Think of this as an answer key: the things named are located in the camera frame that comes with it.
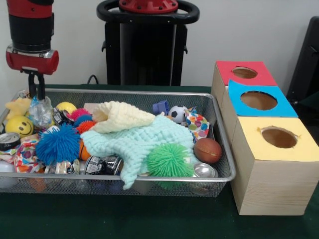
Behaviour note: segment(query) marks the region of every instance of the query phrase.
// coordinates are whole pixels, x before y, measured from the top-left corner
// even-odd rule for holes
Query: light blue knitted cloth
[[[194,142],[188,128],[158,115],[148,126],[135,127],[120,132],[101,134],[93,130],[81,135],[89,154],[106,157],[117,154],[124,160],[121,179],[123,189],[129,189],[137,175],[148,171],[146,158],[158,145],[177,143],[185,146],[192,164],[198,162],[193,153]]]

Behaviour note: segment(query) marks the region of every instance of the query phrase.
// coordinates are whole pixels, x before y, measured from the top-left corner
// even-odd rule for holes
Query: red box top
[[[276,86],[277,83],[262,61],[216,61],[224,84],[229,80],[250,86]]]

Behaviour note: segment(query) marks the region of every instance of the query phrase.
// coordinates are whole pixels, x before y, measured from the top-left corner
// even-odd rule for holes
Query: soccer ball
[[[185,106],[174,106],[168,112],[168,115],[171,116],[175,123],[185,122],[185,111],[187,108]]]

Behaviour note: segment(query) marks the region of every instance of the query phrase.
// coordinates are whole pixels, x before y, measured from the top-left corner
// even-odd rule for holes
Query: red spiky ball
[[[79,108],[79,109],[76,109],[75,111],[72,112],[72,114],[70,115],[70,119],[76,121],[76,119],[77,119],[79,116],[89,115],[89,114],[90,114],[90,113],[89,113],[86,109]]]
[[[79,132],[79,134],[83,134],[86,131],[89,131],[90,128],[92,128],[96,122],[94,121],[84,121],[80,123],[80,125],[76,128]]]

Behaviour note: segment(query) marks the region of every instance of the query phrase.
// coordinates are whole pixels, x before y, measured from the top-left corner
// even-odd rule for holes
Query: cream knitted cloth
[[[99,104],[92,119],[98,123],[91,130],[110,133],[150,125],[155,116],[125,102],[111,101]]]

